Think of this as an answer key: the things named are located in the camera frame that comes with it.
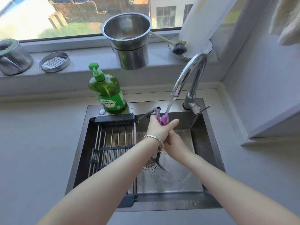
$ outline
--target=running water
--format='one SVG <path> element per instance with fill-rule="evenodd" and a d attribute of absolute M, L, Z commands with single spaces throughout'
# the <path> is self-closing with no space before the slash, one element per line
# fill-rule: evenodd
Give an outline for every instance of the running water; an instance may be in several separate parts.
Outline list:
<path fill-rule="evenodd" d="M 173 105 L 173 102 L 175 101 L 175 99 L 176 99 L 176 97 L 171 96 L 171 99 L 170 99 L 170 102 L 169 102 L 169 105 L 167 107 L 165 115 L 167 115 L 169 113 L 169 111 L 171 109 L 171 106 Z"/>

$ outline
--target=dish soap bottle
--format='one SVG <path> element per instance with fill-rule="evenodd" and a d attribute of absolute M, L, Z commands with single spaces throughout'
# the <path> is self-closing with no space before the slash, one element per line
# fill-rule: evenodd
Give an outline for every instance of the dish soap bottle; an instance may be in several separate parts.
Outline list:
<path fill-rule="evenodd" d="M 117 78 L 97 70 L 99 65 L 96 62 L 90 63 L 88 67 L 93 71 L 94 76 L 88 83 L 88 87 L 95 93 L 104 109 L 113 115 L 126 113 L 128 105 Z"/>

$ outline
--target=bracelet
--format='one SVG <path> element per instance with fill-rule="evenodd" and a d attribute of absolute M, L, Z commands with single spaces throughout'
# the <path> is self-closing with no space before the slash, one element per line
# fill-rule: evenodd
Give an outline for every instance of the bracelet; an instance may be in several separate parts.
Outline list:
<path fill-rule="evenodd" d="M 163 148 L 164 144 L 163 144 L 163 142 L 157 136 L 145 135 L 145 136 L 143 136 L 142 140 L 144 140 L 146 137 L 152 137 L 152 138 L 154 138 L 154 139 L 156 139 L 156 140 L 158 140 L 160 142 L 160 150 L 157 150 L 157 151 L 164 150 L 164 148 Z"/>

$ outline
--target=hand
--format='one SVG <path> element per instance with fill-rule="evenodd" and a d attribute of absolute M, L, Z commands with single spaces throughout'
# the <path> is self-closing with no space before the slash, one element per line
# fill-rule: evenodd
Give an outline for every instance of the hand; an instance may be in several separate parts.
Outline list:
<path fill-rule="evenodd" d="M 178 125 L 179 120 L 174 119 L 169 124 L 165 126 L 161 126 L 159 122 L 157 121 L 155 115 L 151 115 L 150 117 L 150 123 L 148 125 L 147 135 L 153 135 L 158 137 L 162 142 L 165 141 L 167 138 L 169 132 Z"/>
<path fill-rule="evenodd" d="M 166 141 L 164 146 L 165 151 L 171 158 L 184 165 L 187 156 L 192 152 L 187 148 L 181 137 L 175 133 L 174 130 L 169 132 L 168 138 L 169 141 Z"/>

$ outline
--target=person's left hand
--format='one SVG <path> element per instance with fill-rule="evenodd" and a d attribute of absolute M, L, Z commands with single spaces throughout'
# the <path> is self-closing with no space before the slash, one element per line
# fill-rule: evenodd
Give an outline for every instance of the person's left hand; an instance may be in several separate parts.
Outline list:
<path fill-rule="evenodd" d="M 171 121 L 169 124 L 165 126 L 161 126 L 156 119 L 155 115 L 151 115 L 150 117 L 150 123 L 148 125 L 148 130 L 147 130 L 147 135 L 153 135 L 158 137 L 162 142 L 165 141 L 167 138 L 169 132 L 176 126 L 178 125 L 179 120 L 174 119 Z"/>

